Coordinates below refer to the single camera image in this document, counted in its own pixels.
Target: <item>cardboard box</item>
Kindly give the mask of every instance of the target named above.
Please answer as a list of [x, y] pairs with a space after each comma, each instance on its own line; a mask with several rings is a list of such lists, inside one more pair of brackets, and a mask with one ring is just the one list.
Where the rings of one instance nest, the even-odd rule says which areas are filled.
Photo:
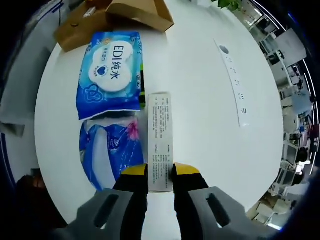
[[[96, 12], [84, 17], [96, 6]], [[164, 0], [89, 0], [72, 11], [54, 33], [65, 52], [89, 44], [96, 32], [110, 32], [115, 28], [114, 16], [123, 17], [165, 32], [174, 21]]]
[[171, 192], [174, 164], [171, 95], [155, 93], [148, 100], [148, 186], [150, 192]]

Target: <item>brown cardboard box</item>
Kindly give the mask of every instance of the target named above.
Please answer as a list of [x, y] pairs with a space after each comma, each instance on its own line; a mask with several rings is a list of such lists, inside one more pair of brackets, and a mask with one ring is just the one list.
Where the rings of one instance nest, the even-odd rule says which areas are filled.
[[[96, 12], [88, 17], [85, 13], [93, 5]], [[165, 32], [174, 21], [164, 0], [90, 0], [83, 2], [69, 14], [54, 33], [54, 37], [65, 52], [89, 44], [96, 32], [114, 30], [113, 16], [121, 16]]]

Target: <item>white round table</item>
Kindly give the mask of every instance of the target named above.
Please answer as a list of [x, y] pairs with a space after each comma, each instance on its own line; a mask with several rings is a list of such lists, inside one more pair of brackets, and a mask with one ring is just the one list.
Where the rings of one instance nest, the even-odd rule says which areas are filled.
[[[172, 96], [174, 161], [198, 168], [250, 209], [275, 180], [283, 148], [283, 116], [271, 69], [248, 30], [227, 9], [167, 0], [175, 25], [166, 34], [139, 30], [146, 94]], [[215, 41], [232, 53], [247, 91], [250, 124], [239, 126], [231, 81]], [[79, 153], [76, 93], [86, 46], [57, 45], [43, 73], [35, 110], [35, 143], [48, 192], [67, 223], [95, 189]], [[139, 114], [147, 149], [147, 113]], [[143, 239], [180, 239], [174, 194], [149, 193]]]

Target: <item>blue package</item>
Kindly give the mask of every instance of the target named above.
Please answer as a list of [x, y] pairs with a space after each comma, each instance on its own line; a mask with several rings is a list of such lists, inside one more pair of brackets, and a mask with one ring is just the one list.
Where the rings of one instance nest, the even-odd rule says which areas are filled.
[[79, 119], [108, 111], [140, 110], [142, 43], [138, 32], [97, 32], [88, 46], [79, 76]]
[[144, 163], [135, 117], [85, 121], [79, 144], [84, 172], [98, 191], [112, 189], [123, 170]]

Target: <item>pink flower print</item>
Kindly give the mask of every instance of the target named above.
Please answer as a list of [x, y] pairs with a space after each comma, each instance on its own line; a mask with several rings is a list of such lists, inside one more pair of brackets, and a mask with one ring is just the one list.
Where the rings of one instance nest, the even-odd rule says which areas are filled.
[[138, 140], [139, 139], [139, 131], [138, 131], [138, 121], [137, 120], [133, 120], [128, 128], [126, 129], [127, 133], [128, 133], [128, 138], [130, 140]]

